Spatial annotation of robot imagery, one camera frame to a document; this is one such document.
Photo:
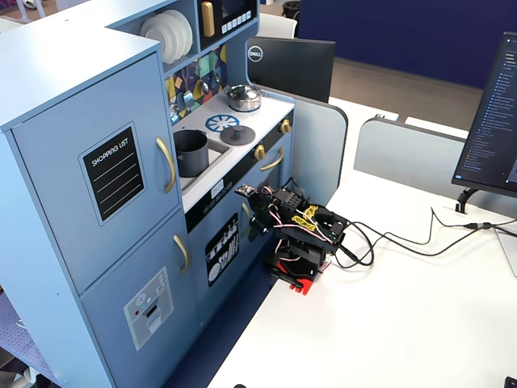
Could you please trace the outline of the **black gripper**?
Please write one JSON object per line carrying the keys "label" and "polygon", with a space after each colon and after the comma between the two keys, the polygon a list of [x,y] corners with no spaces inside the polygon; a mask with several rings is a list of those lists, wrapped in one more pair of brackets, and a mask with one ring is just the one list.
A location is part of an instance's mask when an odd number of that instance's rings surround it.
{"label": "black gripper", "polygon": [[280,218],[279,206],[275,203],[275,192],[269,186],[262,186],[254,190],[251,208],[254,216],[250,220],[248,240],[252,242],[260,234],[265,235],[271,226],[283,224]]}

